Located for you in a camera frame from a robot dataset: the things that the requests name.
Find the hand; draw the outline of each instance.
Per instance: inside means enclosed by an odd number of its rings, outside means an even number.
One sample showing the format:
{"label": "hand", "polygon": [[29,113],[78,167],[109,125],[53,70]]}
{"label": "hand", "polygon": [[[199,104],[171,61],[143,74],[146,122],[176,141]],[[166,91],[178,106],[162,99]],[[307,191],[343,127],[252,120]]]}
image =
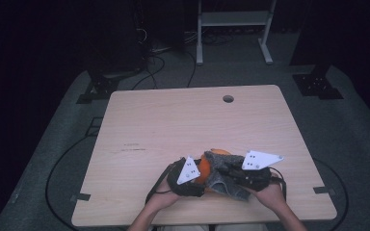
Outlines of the hand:
{"label": "hand", "polygon": [[159,211],[172,206],[181,197],[182,196],[171,191],[170,185],[167,182],[167,177],[165,177],[158,186],[157,193],[151,197],[147,204],[150,204],[154,210]]}
{"label": "hand", "polygon": [[149,199],[142,211],[128,228],[128,231],[146,231],[160,210],[173,205],[181,198],[181,196],[171,192],[167,177],[161,181],[156,191],[157,193]]}
{"label": "hand", "polygon": [[303,223],[297,218],[294,212],[287,205],[281,191],[280,183],[273,182],[260,192],[247,189],[253,193],[264,206],[272,210],[280,219],[284,228],[288,231],[306,231]]}
{"label": "hand", "polygon": [[268,187],[260,192],[256,192],[251,189],[247,189],[249,192],[254,194],[256,198],[267,208],[272,211],[277,210],[280,206],[284,206],[286,201],[284,199],[283,193],[281,191],[280,183],[272,182]]}

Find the white triangular card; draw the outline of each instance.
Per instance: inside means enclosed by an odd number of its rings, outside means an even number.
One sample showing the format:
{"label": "white triangular card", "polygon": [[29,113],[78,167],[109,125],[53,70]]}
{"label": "white triangular card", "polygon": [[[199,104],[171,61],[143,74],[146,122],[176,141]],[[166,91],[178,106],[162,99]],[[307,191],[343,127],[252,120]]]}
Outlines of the white triangular card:
{"label": "white triangular card", "polygon": [[195,165],[194,159],[192,157],[188,157],[186,159],[185,165],[179,174],[178,180],[176,184],[181,185],[185,182],[191,181],[200,176],[200,172],[198,170],[197,165]]}
{"label": "white triangular card", "polygon": [[242,164],[243,170],[260,170],[284,160],[282,156],[250,150]]}

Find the table top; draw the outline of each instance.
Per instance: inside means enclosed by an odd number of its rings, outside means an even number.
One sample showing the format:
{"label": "table top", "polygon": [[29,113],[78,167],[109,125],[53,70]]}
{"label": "table top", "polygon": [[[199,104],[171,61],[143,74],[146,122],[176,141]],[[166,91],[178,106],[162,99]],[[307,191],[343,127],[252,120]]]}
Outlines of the table top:
{"label": "table top", "polygon": [[[242,86],[114,92],[81,189],[90,199],[77,201],[72,223],[131,224],[168,164],[189,155],[198,159],[211,148],[283,156],[272,167],[283,174],[287,203],[299,219],[335,218],[330,196],[313,190],[324,183],[280,89]],[[274,220],[273,212],[253,196],[244,202],[208,192],[179,200],[153,223]]]}

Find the gray floor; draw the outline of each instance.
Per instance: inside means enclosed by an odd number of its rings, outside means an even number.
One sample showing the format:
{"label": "gray floor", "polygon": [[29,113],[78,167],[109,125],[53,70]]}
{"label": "gray floor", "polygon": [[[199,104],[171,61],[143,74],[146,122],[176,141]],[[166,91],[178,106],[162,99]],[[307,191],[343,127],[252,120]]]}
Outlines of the gray floor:
{"label": "gray floor", "polygon": [[[335,67],[327,77],[344,99],[301,96],[292,75],[307,73],[312,66],[288,65],[298,34],[270,34],[268,45],[275,61],[273,65],[264,63],[257,37],[238,36],[221,46],[204,46],[204,65],[197,66],[190,87],[278,85],[311,155],[321,161],[316,161],[316,166],[338,211],[334,220],[307,221],[306,226],[309,230],[331,230],[344,218],[337,230],[370,230],[370,111],[349,78]],[[196,47],[187,48],[195,56]],[[157,88],[186,88],[194,68],[191,56],[168,52],[159,57],[164,59],[165,66],[154,75]],[[160,60],[150,58],[151,72],[160,66]],[[144,72],[121,81],[119,90],[131,90],[146,75]],[[0,230],[71,229],[50,211],[45,189],[50,176],[47,197],[53,211],[70,224],[75,195],[80,192],[95,143],[95,137],[85,134],[92,120],[102,117],[107,107],[107,100],[76,104],[89,81],[88,74],[83,72],[70,86],[0,216]],[[136,90],[153,88],[148,78]],[[279,223],[269,223],[268,228],[282,230]],[[118,230],[117,227],[78,229]]]}

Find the black cable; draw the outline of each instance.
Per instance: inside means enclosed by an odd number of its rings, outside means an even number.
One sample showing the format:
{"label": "black cable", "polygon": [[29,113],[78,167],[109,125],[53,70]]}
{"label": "black cable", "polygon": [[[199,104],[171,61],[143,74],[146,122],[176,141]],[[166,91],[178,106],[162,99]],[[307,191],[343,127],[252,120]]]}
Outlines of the black cable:
{"label": "black cable", "polygon": [[156,73],[158,73],[158,72],[160,72],[163,68],[164,68],[164,66],[165,66],[165,61],[164,61],[164,59],[162,59],[162,58],[160,58],[160,57],[158,57],[158,56],[153,56],[153,58],[157,58],[157,59],[159,59],[161,62],[162,62],[162,65],[161,65],[161,67],[158,69],[158,70],[156,70],[155,72],[153,72],[153,73],[150,73],[149,75],[147,75],[146,77],[144,77],[143,79],[141,79],[139,82],[137,82],[137,84],[135,84],[134,85],[134,87],[131,89],[131,90],[134,90],[142,81],[144,81],[145,79],[147,79],[147,78],[149,78],[149,77],[151,77],[152,76],[152,78],[153,78],[153,75],[154,74],[156,74]]}
{"label": "black cable", "polygon": [[169,193],[169,192],[171,192],[171,191],[163,191],[163,192],[155,192],[155,193],[157,193],[157,194],[165,194],[165,193]]}
{"label": "black cable", "polygon": [[202,43],[208,46],[221,46],[233,41],[233,35],[227,35],[229,38],[225,36],[218,36],[215,34],[207,34],[203,37]]}
{"label": "black cable", "polygon": [[187,88],[189,88],[189,86],[191,85],[191,81],[192,79],[194,78],[194,75],[195,75],[195,71],[197,70],[197,61],[195,60],[195,57],[189,52],[187,51],[186,52],[189,56],[191,56],[191,59],[192,59],[192,62],[194,63],[194,70],[192,71],[192,75],[191,77],[189,78],[189,81],[188,81],[188,84],[187,84]]}
{"label": "black cable", "polygon": [[154,88],[158,89],[157,81],[155,80],[154,74],[149,71],[148,65],[146,66],[145,70],[151,76],[152,81],[154,82]]}
{"label": "black cable", "polygon": [[280,175],[281,179],[284,180],[284,177],[279,170],[275,169],[274,167],[269,167],[269,169],[276,171]]}
{"label": "black cable", "polygon": [[207,32],[209,32],[209,29],[210,28],[208,28],[205,31],[205,33],[202,34],[203,35],[203,37],[202,37],[202,44],[203,45],[213,44],[213,43],[215,43],[218,40],[218,38],[216,36],[214,36],[213,34],[208,34],[207,33]]}
{"label": "black cable", "polygon": [[45,190],[44,190],[44,197],[45,197],[45,200],[46,200],[46,204],[47,204],[47,207],[49,208],[50,212],[53,214],[53,216],[55,216],[55,218],[57,220],[59,220],[63,225],[65,225],[67,228],[69,228],[70,230],[73,230],[73,231],[78,231],[77,228],[75,228],[74,226],[72,226],[71,224],[67,223],[64,219],[62,219],[56,212],[55,210],[53,209],[52,205],[50,204],[50,201],[49,201],[49,194],[48,194],[48,189],[49,189],[49,183],[50,183],[50,179],[52,177],[52,174],[54,172],[54,170],[56,169],[57,165],[59,164],[59,162],[64,158],[64,156],[71,150],[73,149],[77,144],[79,144],[80,142],[82,142],[83,140],[85,140],[86,138],[88,137],[93,137],[93,134],[96,134],[98,133],[98,131],[94,131],[92,133],[89,133],[88,135],[86,134],[86,136],[82,139],[80,139],[79,141],[75,142],[70,148],[68,148],[63,154],[62,156],[57,160],[57,162],[55,163],[55,165],[52,167],[52,169],[50,170],[50,173],[49,173],[49,176],[47,177],[47,181],[46,181],[46,187],[45,187]]}
{"label": "black cable", "polygon": [[341,223],[344,221],[345,217],[347,216],[348,214],[348,209],[350,207],[350,199],[349,199],[349,196],[348,196],[348,191],[347,191],[347,187],[345,186],[344,184],[344,181],[341,179],[341,177],[338,175],[338,173],[332,169],[332,167],[330,167],[329,165],[327,165],[325,162],[317,159],[317,158],[312,158],[314,161],[322,164],[324,167],[328,168],[334,175],[335,177],[338,179],[338,181],[340,182],[341,184],[341,187],[344,191],[344,196],[345,196],[345,208],[344,208],[344,213],[342,215],[342,217],[340,218],[340,220],[332,227],[331,231],[332,230],[336,230],[338,228],[339,225],[341,225]]}

